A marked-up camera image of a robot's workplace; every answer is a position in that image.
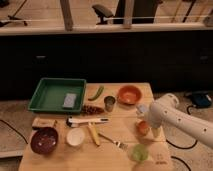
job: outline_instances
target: utensil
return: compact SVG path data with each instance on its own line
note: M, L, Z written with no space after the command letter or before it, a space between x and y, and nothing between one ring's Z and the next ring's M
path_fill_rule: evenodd
M74 128L74 127L78 127L79 124L82 123L89 123L89 122L93 122L93 123L106 123L108 122L109 119L108 118L89 118L89 119L79 119L79 118L73 118L72 116L67 118L67 125Z
M90 130L90 133L91 133L91 135L92 135L92 138L93 138L95 144L96 144L97 146L100 146L101 143L100 143L100 140L99 140L98 131L97 131L96 127L95 127L95 123L90 123L90 122L89 122L89 123L88 123L88 128L89 128L89 130Z
M119 147L119 148L121 148L123 150L126 150L127 147L128 147L127 144L125 144L125 143L123 143L121 141L115 141L115 140L113 140L113 139L111 139L111 138L109 138L109 137L107 137L107 136L105 136L105 135L103 135L101 133L98 133L98 135L103 137L103 138L105 138L106 140L110 141L111 143L115 144L117 147Z

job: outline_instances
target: dish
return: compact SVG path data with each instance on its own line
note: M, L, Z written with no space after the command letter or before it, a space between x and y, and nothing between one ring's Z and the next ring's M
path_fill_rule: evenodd
M49 154L55 149L57 142L57 131L51 127L44 127L33 135L30 146L35 153Z
M33 112L79 114L86 88L84 79L42 78L33 94L28 109ZM76 96L73 107L63 107L66 96Z
M134 105L141 99L141 97L141 91L133 85L121 87L118 92L118 101L124 104Z
M71 129L66 137L67 143L71 146L80 146L85 139L85 133L81 128Z

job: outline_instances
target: bowl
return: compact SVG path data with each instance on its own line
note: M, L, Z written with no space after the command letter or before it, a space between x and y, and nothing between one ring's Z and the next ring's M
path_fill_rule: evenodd
M134 105L141 97L141 91L133 85L121 87L118 92L118 101L124 104Z
M44 127L33 135L30 146L35 153L49 154L55 149L57 142L57 131L52 127Z
M73 147L79 147L84 142L85 133L82 128L71 129L66 136L67 143Z

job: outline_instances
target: blue object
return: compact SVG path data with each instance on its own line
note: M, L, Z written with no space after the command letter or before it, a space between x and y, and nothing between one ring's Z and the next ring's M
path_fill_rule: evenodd
M188 98L196 105L196 108L208 108L212 105L212 100L207 93L194 92Z

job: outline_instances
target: dark red bowl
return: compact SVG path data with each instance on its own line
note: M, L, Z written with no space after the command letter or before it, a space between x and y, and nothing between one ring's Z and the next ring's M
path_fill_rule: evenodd
M35 153L49 154L55 149L57 142L57 131L54 128L45 127L33 135L30 145Z

